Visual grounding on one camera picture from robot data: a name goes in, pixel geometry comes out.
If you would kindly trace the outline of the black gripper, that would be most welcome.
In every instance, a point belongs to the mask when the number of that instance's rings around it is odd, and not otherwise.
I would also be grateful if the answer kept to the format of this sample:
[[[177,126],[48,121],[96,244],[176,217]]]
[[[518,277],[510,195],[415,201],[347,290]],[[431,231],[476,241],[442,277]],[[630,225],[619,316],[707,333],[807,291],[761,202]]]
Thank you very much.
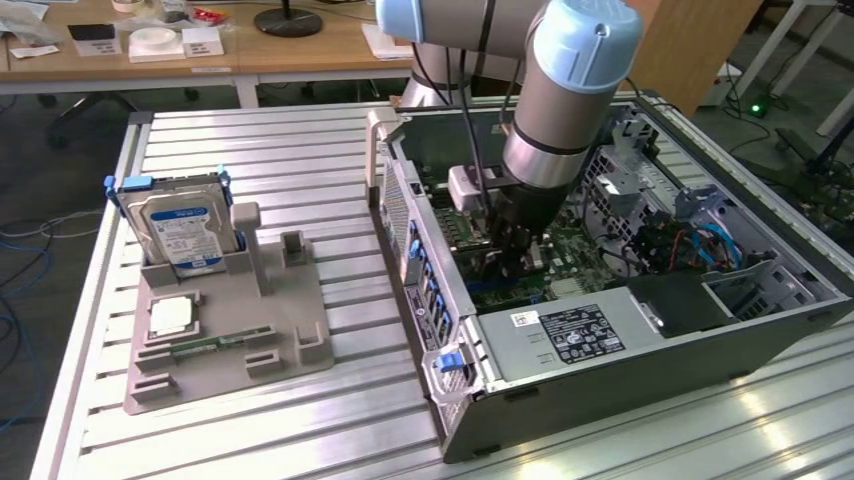
[[[540,188],[506,173],[487,186],[495,193],[487,215],[491,245],[504,252],[524,252],[558,216],[568,185]]]

